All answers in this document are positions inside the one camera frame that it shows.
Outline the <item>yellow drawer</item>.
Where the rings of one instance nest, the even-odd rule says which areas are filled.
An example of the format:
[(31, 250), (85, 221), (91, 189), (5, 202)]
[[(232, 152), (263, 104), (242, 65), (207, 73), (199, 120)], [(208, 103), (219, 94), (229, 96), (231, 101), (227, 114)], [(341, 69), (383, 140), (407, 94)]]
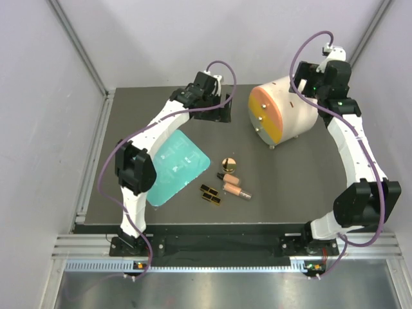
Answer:
[(259, 100), (251, 96), (248, 108), (257, 120), (257, 124), (266, 132), (274, 144), (278, 144), (283, 136), (283, 120), (279, 110), (270, 100)]

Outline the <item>orange drawer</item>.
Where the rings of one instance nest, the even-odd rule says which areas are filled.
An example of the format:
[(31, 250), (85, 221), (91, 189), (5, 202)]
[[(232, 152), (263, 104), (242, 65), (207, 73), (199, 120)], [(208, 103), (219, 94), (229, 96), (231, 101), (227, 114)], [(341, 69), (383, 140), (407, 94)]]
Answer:
[(274, 99), (262, 87), (252, 89), (248, 108), (255, 118), (261, 117), (259, 124), (273, 142), (278, 143), (283, 135), (283, 119)]

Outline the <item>white cylindrical drawer organizer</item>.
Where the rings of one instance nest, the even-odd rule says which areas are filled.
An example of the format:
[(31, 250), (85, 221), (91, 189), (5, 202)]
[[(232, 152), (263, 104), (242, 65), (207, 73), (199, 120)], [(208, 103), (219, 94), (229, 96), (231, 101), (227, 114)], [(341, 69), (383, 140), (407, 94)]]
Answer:
[[(280, 143), (311, 130), (318, 117), (317, 109), (303, 101), (296, 93), (289, 91), (290, 78), (288, 76), (260, 85), (274, 99), (283, 119), (283, 136)], [(266, 132), (258, 125), (248, 108), (250, 122), (260, 139), (273, 149), (278, 144), (271, 142)]]

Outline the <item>foundation bottle black pump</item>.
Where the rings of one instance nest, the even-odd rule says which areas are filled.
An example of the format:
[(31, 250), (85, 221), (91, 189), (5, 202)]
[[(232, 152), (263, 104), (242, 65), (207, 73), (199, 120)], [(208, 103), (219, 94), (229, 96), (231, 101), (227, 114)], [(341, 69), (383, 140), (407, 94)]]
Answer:
[(233, 175), (231, 175), (231, 174), (227, 174), (227, 173), (217, 173), (216, 176), (217, 176), (220, 180), (222, 180), (223, 182), (225, 182), (225, 183), (230, 183), (230, 184), (232, 184), (232, 185), (238, 186), (238, 185), (241, 183), (241, 180), (240, 180), (238, 177), (233, 176)]

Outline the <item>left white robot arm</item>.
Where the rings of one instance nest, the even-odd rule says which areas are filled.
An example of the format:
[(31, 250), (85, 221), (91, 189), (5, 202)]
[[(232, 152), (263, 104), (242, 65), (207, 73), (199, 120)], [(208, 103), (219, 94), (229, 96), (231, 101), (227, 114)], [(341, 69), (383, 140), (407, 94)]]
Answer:
[(145, 250), (146, 240), (139, 236), (146, 228), (147, 193), (155, 184), (154, 157), (164, 142), (190, 119), (229, 122), (231, 99), (221, 97), (223, 77), (199, 71), (195, 80), (172, 92), (150, 124), (153, 128), (121, 141), (115, 154), (115, 175), (123, 197), (123, 218), (118, 237), (132, 255)]

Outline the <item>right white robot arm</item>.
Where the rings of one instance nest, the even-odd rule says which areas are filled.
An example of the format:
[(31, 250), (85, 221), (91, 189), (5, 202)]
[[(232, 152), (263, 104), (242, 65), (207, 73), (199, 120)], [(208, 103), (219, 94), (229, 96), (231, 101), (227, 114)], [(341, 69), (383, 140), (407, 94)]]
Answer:
[(302, 250), (314, 255), (324, 241), (342, 237), (347, 232), (374, 227), (376, 241), (402, 192), (398, 181), (391, 181), (373, 157), (364, 134), (362, 113), (357, 101), (348, 96), (351, 66), (332, 60), (324, 69), (302, 61), (291, 78), (291, 93), (318, 110), (332, 136), (346, 173), (347, 188), (335, 199), (333, 210), (309, 221), (300, 239)]

